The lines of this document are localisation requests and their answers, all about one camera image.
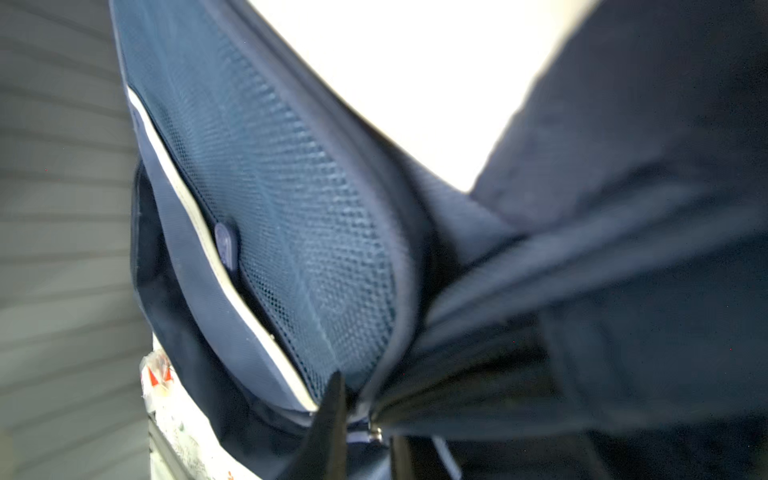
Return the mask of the navy blue student backpack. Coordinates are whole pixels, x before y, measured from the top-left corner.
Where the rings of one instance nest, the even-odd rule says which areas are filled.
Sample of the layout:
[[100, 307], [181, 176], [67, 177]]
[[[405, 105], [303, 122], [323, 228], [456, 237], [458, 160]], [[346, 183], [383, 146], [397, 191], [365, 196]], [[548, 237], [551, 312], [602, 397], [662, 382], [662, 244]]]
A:
[[115, 1], [140, 308], [282, 479], [335, 372], [347, 478], [767, 475], [767, 5], [604, 1], [462, 193], [243, 1]]

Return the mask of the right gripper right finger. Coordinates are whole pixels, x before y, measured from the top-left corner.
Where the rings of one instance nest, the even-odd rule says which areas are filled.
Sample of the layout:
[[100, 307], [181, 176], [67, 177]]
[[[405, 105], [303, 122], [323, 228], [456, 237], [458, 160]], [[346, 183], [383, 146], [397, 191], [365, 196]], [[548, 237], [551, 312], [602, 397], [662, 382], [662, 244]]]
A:
[[393, 436], [390, 439], [394, 480], [449, 480], [450, 474], [429, 438]]

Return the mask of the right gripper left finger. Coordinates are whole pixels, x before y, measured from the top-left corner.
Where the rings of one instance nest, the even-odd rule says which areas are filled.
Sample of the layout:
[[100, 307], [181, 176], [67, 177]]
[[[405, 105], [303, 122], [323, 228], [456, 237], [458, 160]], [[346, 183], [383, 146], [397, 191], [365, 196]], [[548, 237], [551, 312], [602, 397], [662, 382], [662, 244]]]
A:
[[288, 467], [287, 480], [347, 478], [347, 397], [343, 375], [335, 372], [313, 423]]

